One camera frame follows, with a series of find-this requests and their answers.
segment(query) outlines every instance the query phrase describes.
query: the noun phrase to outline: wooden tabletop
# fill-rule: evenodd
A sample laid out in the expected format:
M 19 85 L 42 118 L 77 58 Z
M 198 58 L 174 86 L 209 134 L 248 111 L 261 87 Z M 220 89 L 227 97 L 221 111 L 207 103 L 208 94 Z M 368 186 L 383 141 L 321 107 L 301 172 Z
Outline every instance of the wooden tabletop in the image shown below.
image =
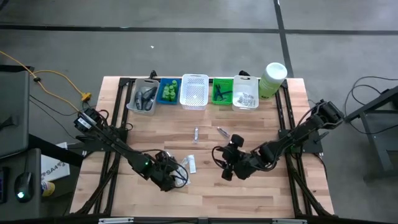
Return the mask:
M 120 77 L 104 77 L 97 110 L 113 113 Z M 304 81 L 288 79 L 290 99 L 295 122 L 309 110 Z M 282 104 L 285 108 L 283 92 Z M 118 118 L 120 124 L 123 107 Z M 195 155 L 196 174 L 190 174 L 190 185 L 170 192 L 161 192 L 151 181 L 138 176 L 121 159 L 113 201 L 112 216 L 132 217 L 228 217 L 228 218 L 288 218 L 293 217 L 289 180 L 285 159 L 282 156 L 274 170 L 257 171 L 246 180 L 236 176 L 231 182 L 221 178 L 222 170 L 211 158 L 211 149 L 228 142 L 216 129 L 220 126 L 230 134 L 244 138 L 241 150 L 250 151 L 264 141 L 277 139 L 279 120 L 275 98 L 260 100 L 257 110 L 240 113 L 231 106 L 211 103 L 205 111 L 187 111 L 180 105 L 157 104 L 154 116 L 128 114 L 127 122 L 134 125 L 127 143 L 133 149 L 166 149 L 181 162 L 187 155 Z M 199 142 L 193 143 L 195 126 L 199 127 Z M 103 152 L 95 152 L 83 161 L 72 202 L 71 212 L 77 211 L 88 200 L 100 179 Z M 326 210 L 333 213 L 328 184 L 323 166 L 317 157 L 303 155 L 308 188 Z M 103 207 L 108 188 L 105 189 Z M 302 211 L 302 193 L 298 190 Z

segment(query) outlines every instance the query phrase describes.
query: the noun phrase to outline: black mouse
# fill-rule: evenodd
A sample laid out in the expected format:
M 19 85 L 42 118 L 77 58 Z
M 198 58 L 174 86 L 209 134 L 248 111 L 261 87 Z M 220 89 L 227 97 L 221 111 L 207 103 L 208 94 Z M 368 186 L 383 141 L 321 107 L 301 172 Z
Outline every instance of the black mouse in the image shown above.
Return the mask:
M 33 175 L 31 172 L 19 174 L 14 183 L 15 197 L 18 202 L 25 203 L 33 197 Z

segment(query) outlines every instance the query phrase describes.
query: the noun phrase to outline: gray basket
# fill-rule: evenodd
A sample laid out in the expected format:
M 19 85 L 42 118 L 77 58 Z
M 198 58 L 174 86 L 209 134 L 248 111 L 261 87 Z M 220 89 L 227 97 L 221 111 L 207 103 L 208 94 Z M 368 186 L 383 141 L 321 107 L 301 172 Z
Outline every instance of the gray basket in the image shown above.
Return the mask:
M 145 110 L 137 110 L 136 102 L 135 102 L 135 95 L 137 91 L 141 91 L 144 93 L 145 91 L 151 89 L 152 87 L 157 87 L 156 94 L 155 94 L 155 101 L 154 104 L 152 105 L 152 108 L 149 111 Z M 159 82 L 156 80 L 151 80 L 151 79 L 145 79 L 145 78 L 137 78 L 135 81 L 135 87 L 134 91 L 131 93 L 131 99 L 130 103 L 126 105 L 127 109 L 132 110 L 133 113 L 135 114 L 141 114 L 141 115 L 146 115 L 146 116 L 152 116 L 155 114 L 155 108 L 156 108 L 156 96 L 159 92 Z

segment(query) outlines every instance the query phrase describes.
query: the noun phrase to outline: gray floor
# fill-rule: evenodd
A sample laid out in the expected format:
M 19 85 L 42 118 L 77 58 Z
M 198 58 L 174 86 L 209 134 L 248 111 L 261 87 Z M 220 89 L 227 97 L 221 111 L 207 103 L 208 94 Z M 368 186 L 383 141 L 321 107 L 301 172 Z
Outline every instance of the gray floor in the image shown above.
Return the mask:
M 397 30 L 395 0 L 280 0 L 286 29 Z M 79 26 L 277 28 L 271 0 L 12 0 L 0 22 Z M 353 82 L 366 75 L 398 78 L 398 36 L 287 35 L 294 76 L 304 78 L 312 100 L 343 108 Z M 205 73 L 232 77 L 240 70 L 260 76 L 270 62 L 283 63 L 278 34 L 51 32 L 1 30 L 0 50 L 37 70 L 66 73 L 96 102 L 103 76 Z M 0 64 L 14 64 L 0 57 Z M 79 105 L 79 96 L 62 78 L 42 75 L 49 90 Z M 383 91 L 397 82 L 363 83 Z M 31 83 L 31 93 L 65 113 L 73 110 Z M 369 101 L 377 93 L 358 89 Z M 359 105 L 349 100 L 348 112 Z M 72 134 L 74 117 L 53 114 Z M 30 131 L 50 142 L 75 142 L 34 105 Z M 365 184 L 378 169 L 366 136 L 342 125 L 323 139 L 332 202 L 346 218 L 397 222 L 398 182 Z

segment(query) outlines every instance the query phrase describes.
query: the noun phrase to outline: metal stand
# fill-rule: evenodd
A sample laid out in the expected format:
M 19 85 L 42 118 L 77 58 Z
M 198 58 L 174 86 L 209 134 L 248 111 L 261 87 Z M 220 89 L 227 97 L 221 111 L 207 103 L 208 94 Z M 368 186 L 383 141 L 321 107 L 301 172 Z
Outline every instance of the metal stand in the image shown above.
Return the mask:
M 397 152 L 396 149 L 396 131 L 398 127 L 392 128 L 381 133 L 377 133 L 380 129 L 386 128 L 386 126 L 391 126 L 392 124 L 398 123 L 398 111 L 396 110 L 378 110 L 380 107 L 386 105 L 389 102 L 393 102 L 398 98 L 398 86 L 383 92 L 379 97 L 362 106 L 360 109 L 349 114 L 345 121 L 347 123 L 352 122 L 356 118 L 361 118 L 364 126 L 365 133 L 368 136 L 369 143 L 372 148 L 377 152 L 379 161 L 382 165 L 382 170 L 372 174 L 364 176 L 366 182 L 385 179 L 390 177 L 398 177 L 398 169 L 395 169 L 391 158 L 389 156 L 390 152 Z M 384 127 L 377 127 L 378 123 L 387 123 Z

